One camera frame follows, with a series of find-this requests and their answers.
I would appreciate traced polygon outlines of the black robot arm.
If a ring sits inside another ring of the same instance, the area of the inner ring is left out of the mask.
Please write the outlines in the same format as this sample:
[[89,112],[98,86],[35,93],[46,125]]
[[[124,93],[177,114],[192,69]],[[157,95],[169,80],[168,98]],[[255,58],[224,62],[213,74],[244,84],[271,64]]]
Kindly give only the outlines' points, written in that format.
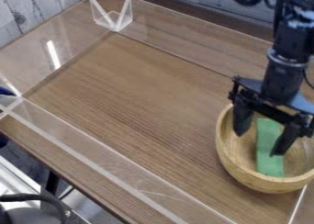
[[[233,0],[255,6],[268,0]],[[281,155],[295,140],[314,135],[314,103],[300,87],[314,57],[314,0],[276,0],[273,5],[273,44],[267,50],[267,68],[260,80],[235,76],[229,91],[232,130],[245,134],[259,113],[283,125],[269,152]]]

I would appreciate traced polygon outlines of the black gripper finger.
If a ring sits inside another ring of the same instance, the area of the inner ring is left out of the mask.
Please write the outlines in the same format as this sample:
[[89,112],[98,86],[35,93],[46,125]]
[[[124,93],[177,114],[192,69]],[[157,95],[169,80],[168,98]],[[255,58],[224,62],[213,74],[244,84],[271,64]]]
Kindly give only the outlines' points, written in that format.
[[299,138],[301,126],[295,122],[289,122],[285,124],[281,134],[279,135],[273,148],[269,152],[271,156],[283,155],[295,140]]
[[232,105],[232,130],[241,137],[249,129],[253,111],[245,99],[237,95]]

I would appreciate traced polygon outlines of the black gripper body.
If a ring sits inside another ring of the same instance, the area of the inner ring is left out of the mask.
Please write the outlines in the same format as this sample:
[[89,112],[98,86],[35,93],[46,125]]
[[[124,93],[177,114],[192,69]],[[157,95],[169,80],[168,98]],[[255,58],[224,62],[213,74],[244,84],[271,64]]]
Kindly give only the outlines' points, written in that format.
[[233,104],[240,95],[255,112],[267,116],[283,125],[295,122],[301,126],[300,137],[314,134],[314,104],[300,93],[304,79],[304,70],[308,57],[301,60],[285,58],[275,49],[267,50],[267,68],[263,79],[251,79],[241,76],[232,77],[232,90],[228,98]]

